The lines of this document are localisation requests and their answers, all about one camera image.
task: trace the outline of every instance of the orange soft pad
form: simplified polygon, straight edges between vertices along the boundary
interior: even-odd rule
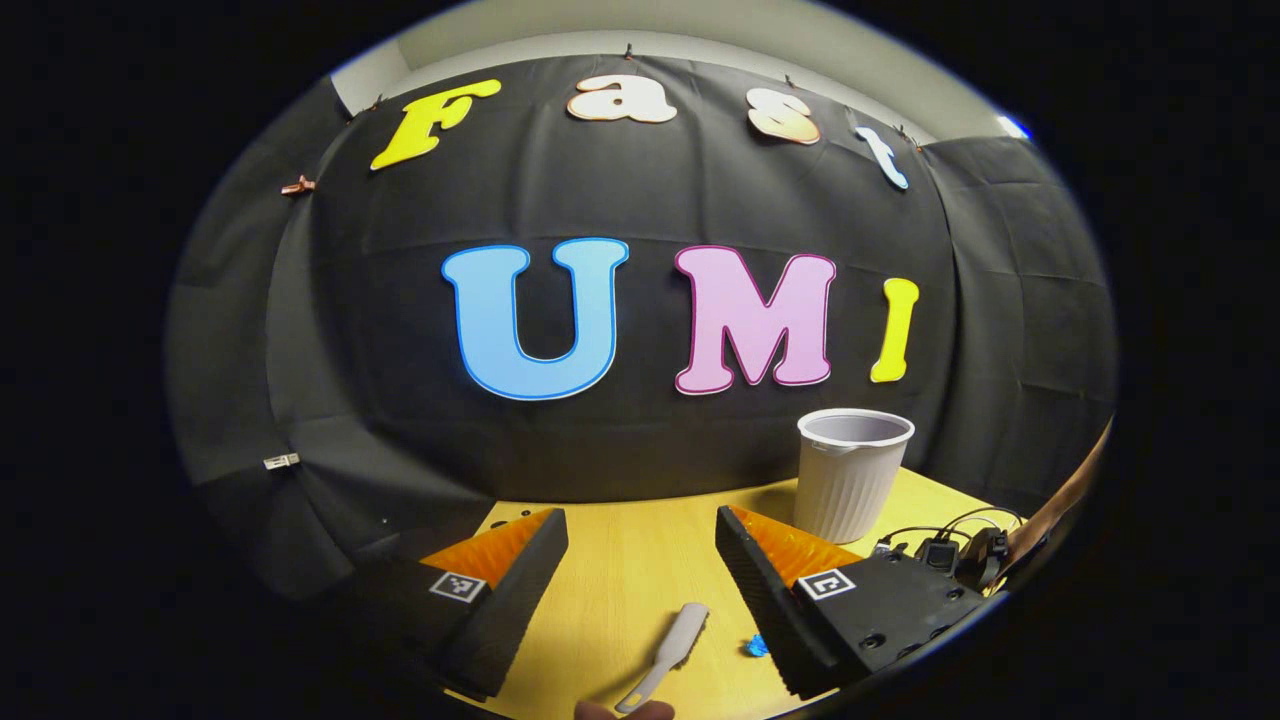
[[[746,532],[755,538],[756,544],[764,551],[764,556],[769,559],[773,569],[777,570],[788,588],[799,578],[861,560],[838,544],[797,530],[786,523],[778,523],[772,518],[744,510],[736,505],[728,507],[733,515],[737,515]]]
[[[502,577],[507,574],[511,565],[529,539],[534,537],[538,528],[543,525],[552,514],[552,509],[535,512],[527,518],[521,518],[513,523],[480,533],[457,544],[428,555],[419,560],[422,565],[439,568],[451,573],[458,573],[470,578],[480,578],[497,587]]]

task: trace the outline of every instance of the black wire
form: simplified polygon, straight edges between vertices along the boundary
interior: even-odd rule
[[[947,523],[946,527],[951,528],[952,525],[955,525],[956,523],[959,523],[960,520],[964,520],[965,518],[968,518],[970,515],[977,515],[978,512],[987,512],[988,510],[995,510],[997,512],[1007,512],[1007,514],[1012,515],[1015,520],[1018,520],[1018,525],[1019,527],[1021,527],[1021,524],[1023,524],[1023,516],[1019,515],[1018,512],[1015,512],[1015,511],[1012,511],[1012,510],[1010,510],[1007,507],[1000,507],[1000,506],[996,506],[996,505],[988,505],[986,507],[979,507],[977,510],[970,510],[970,511],[965,512],[964,515],[961,515],[961,516],[956,518],[955,520],[951,520],[950,523]]]
[[[905,533],[905,532],[909,532],[909,530],[938,530],[938,537],[942,537],[942,533],[947,533],[947,537],[950,538],[951,533],[955,533],[957,536],[963,536],[965,538],[973,539],[973,536],[970,536],[969,533],[965,533],[965,532],[961,532],[961,530],[956,530],[955,528],[940,528],[937,525],[911,525],[910,528],[902,528],[902,529],[899,529],[899,530],[893,530],[892,533],[882,537],[881,542],[887,543],[888,538],[891,538],[891,537],[893,537],[893,536],[896,536],[899,533]]]

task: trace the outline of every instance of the letter m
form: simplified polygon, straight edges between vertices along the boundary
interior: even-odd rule
[[[785,386],[820,383],[827,363],[827,290],[836,264],[818,255],[787,261],[768,304],[742,256],[731,247],[699,245],[676,254],[676,269],[694,291],[689,368],[676,375],[685,395],[728,389],[733,373],[724,365],[724,338],[733,345],[746,382],[759,384],[786,338],[773,379]]]

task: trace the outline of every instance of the plastic cup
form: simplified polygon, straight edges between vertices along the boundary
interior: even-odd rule
[[[884,509],[915,425],[876,410],[809,413],[800,429],[795,524],[828,542],[854,542]]]

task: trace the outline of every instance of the blue letter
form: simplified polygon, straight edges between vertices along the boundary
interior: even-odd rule
[[[462,364],[480,387],[512,400],[554,400],[591,387],[613,364],[617,324],[613,269],[627,261],[625,242],[608,237],[566,240],[552,251],[573,284],[573,347],[554,360],[525,355],[516,331],[516,275],[529,252],[513,245],[476,247],[444,260],[453,283]]]
[[[858,128],[858,137],[872,146],[872,152],[876,155],[876,161],[881,164],[881,169],[884,170],[884,177],[891,183],[906,190],[906,176],[893,167],[893,149],[886,145],[872,128]]]

